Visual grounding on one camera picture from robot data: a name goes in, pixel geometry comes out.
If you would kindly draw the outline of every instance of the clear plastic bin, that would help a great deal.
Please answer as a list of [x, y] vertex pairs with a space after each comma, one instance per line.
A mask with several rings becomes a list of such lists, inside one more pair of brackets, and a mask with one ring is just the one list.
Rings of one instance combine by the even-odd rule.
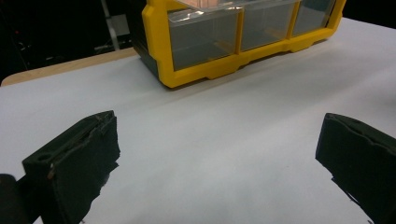
[[264, 2], [245, 6], [241, 50], [285, 39], [295, 2], [282, 1], [270, 7]]
[[207, 63], [235, 52], [238, 9], [168, 14], [174, 69]]
[[178, 2], [200, 11], [214, 11], [229, 7], [241, 7], [255, 3], [276, 4], [283, 0], [177, 0]]
[[327, 25], [335, 0], [303, 0], [294, 25], [293, 35], [303, 35]]

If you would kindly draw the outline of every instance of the yellow storage box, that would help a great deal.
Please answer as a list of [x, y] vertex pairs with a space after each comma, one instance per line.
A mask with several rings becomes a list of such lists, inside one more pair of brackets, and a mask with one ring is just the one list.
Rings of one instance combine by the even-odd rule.
[[132, 36], [166, 86], [231, 74], [334, 34], [346, 0], [134, 0]]

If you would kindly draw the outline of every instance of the white tabletop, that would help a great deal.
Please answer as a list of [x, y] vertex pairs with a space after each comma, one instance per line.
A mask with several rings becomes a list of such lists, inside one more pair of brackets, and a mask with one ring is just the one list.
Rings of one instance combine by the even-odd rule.
[[396, 30], [329, 40], [170, 91], [138, 56], [0, 88], [0, 172], [91, 114], [118, 117], [120, 167], [95, 223], [368, 223], [315, 151], [325, 113], [396, 136]]

